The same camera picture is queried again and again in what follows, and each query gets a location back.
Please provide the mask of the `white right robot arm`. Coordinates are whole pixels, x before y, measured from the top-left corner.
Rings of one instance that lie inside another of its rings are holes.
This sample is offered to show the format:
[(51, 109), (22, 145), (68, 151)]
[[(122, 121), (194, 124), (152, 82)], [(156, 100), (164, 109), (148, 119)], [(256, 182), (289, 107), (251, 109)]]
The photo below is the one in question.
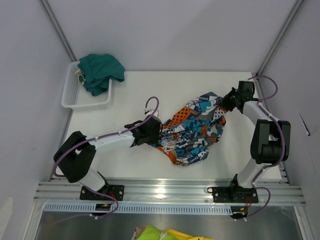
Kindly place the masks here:
[(289, 157), (291, 124), (274, 117), (263, 106), (261, 99), (254, 98), (254, 94), (253, 82), (240, 81), (238, 87), (233, 87), (219, 104), (229, 112), (238, 109), (255, 126), (250, 160), (233, 177), (228, 187), (228, 196), (234, 202), (241, 201), (246, 195), (253, 195), (257, 180)]

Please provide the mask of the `colourful patterned shorts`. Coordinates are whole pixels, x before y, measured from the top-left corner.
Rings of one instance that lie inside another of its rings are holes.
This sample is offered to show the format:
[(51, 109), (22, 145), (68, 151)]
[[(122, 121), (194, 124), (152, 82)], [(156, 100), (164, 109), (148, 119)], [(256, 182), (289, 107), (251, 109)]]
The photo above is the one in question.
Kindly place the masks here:
[(213, 92), (189, 101), (162, 124), (159, 141), (151, 146), (165, 154), (172, 164), (189, 166), (204, 161), (209, 147), (218, 143), (226, 125), (223, 98)]

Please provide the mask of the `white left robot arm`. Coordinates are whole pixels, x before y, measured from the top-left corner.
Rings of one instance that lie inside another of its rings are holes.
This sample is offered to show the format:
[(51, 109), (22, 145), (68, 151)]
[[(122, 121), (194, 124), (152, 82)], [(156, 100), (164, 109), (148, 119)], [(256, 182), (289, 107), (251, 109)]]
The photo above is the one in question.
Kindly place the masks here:
[(91, 168), (95, 155), (143, 144), (156, 144), (161, 130), (161, 121), (150, 115), (143, 121), (125, 125), (119, 132), (96, 137), (75, 131), (58, 149), (53, 160), (69, 183), (80, 183), (89, 188), (97, 200), (103, 200), (109, 193), (108, 182), (98, 171)]

